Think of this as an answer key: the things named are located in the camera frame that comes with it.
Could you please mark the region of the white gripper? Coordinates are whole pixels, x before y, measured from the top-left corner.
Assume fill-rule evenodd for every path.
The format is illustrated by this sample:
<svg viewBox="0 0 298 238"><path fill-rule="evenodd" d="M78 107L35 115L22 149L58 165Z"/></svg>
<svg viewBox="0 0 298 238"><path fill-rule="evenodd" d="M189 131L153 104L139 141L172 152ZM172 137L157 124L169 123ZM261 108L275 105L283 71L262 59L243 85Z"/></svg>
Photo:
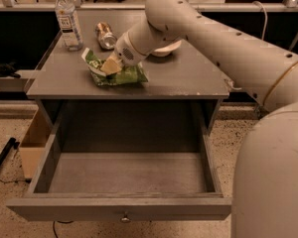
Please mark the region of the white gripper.
<svg viewBox="0 0 298 238"><path fill-rule="evenodd" d="M116 56L109 57L100 68L106 75L120 72L123 65L137 65L146 58L132 46L128 33L117 40L114 52Z"/></svg>

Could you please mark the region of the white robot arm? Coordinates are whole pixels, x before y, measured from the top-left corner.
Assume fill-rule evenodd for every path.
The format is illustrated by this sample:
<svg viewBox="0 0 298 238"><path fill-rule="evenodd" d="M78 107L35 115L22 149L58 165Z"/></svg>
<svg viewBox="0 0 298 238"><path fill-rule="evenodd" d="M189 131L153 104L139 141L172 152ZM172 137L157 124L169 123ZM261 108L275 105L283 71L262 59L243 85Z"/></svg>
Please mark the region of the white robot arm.
<svg viewBox="0 0 298 238"><path fill-rule="evenodd" d="M231 238L298 238L298 55L202 16L186 0L146 0L103 71L117 73L183 38L267 115L245 136L234 169Z"/></svg>

